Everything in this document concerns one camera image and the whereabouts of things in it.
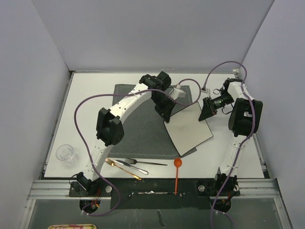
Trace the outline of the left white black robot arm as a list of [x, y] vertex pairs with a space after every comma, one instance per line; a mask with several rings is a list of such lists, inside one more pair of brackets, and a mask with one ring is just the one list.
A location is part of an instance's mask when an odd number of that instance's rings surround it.
[[86, 167], [77, 174], [77, 182], [80, 184], [82, 193], [86, 196], [95, 194], [97, 184], [94, 181], [99, 178], [105, 159], [113, 146], [124, 137], [124, 121], [142, 103], [152, 99], [156, 112], [165, 122], [170, 121], [172, 109], [176, 104], [175, 100], [181, 92], [180, 86], [176, 86], [166, 93], [170, 85], [171, 78], [165, 72], [160, 72], [157, 76], [144, 75], [127, 95], [122, 95], [122, 99], [115, 105], [99, 110], [95, 146], [88, 151], [89, 162]]

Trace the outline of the white square plate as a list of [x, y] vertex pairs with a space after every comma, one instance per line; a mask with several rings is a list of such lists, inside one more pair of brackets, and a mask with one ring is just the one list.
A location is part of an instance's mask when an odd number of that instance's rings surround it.
[[198, 102], [178, 111], [164, 123], [165, 129], [178, 155], [191, 154], [196, 147], [214, 135], [207, 121], [199, 121], [202, 110]]

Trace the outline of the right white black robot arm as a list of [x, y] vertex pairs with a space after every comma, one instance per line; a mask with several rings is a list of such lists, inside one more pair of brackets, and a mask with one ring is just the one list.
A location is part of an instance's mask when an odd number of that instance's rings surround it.
[[255, 100], [246, 90], [242, 80], [228, 78], [220, 89], [220, 96], [203, 99], [199, 121], [217, 114], [217, 110], [232, 105], [228, 129], [232, 132], [231, 144], [226, 149], [225, 158], [218, 168], [212, 189], [223, 195], [237, 186], [237, 169], [246, 143], [257, 132], [263, 109], [263, 102]]

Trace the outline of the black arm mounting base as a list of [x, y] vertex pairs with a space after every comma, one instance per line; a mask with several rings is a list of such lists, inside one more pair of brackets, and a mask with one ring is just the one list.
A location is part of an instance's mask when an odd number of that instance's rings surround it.
[[210, 209], [228, 211], [231, 199], [240, 195], [237, 180], [226, 185], [211, 178], [110, 178], [70, 182], [69, 197], [80, 197], [80, 208], [93, 213], [103, 198], [112, 209]]

